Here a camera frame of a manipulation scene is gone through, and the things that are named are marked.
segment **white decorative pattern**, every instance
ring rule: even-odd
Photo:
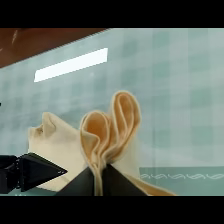
[[[224,178],[224,174],[215,174],[215,175],[208,175],[208,174],[194,174],[194,175],[189,175],[189,174],[175,174],[175,175],[170,175],[170,174],[157,174],[157,175],[153,175],[153,174],[142,174],[141,175],[141,178],[142,179],[145,179],[145,178],[154,178],[156,180],[158,179],[161,179],[161,178],[165,178],[165,179],[168,179],[168,178],[171,178],[171,179],[186,179],[186,178],[189,178],[189,179],[192,179],[192,180],[196,180],[196,179],[212,179],[212,180],[218,180],[218,179],[221,179],[221,178]]]

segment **beige cloth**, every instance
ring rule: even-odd
[[[108,114],[92,111],[80,123],[80,131],[59,117],[43,113],[42,125],[29,129],[29,152],[34,152],[68,170],[40,188],[59,191],[88,165],[95,177],[95,195],[103,195],[102,170],[107,164],[119,170],[148,195],[173,193],[140,180],[134,136],[141,121],[135,97],[117,92]]]

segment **glass tabletop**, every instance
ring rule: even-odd
[[[106,62],[34,82],[37,70],[101,49]],[[85,113],[106,112],[112,95],[128,90],[142,112],[141,178],[178,195],[224,195],[223,62],[224,29],[119,28],[1,68],[0,154],[26,153],[27,130],[43,112],[78,128]]]

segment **checkered tablecloth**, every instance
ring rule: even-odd
[[[106,63],[34,83],[36,70],[102,48]],[[110,29],[0,69],[0,154],[27,152],[42,112],[78,128],[121,89],[141,106],[143,174],[224,166],[224,29]]]

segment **cloth fold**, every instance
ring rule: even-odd
[[[29,129],[29,152],[56,163],[68,173],[39,187],[59,191],[88,165],[95,178],[95,195],[102,196],[102,171],[112,164],[147,195],[175,195],[139,178],[135,135],[140,122],[138,102],[127,91],[112,97],[109,113],[87,113],[80,122],[80,130],[54,114],[43,113],[42,125]]]

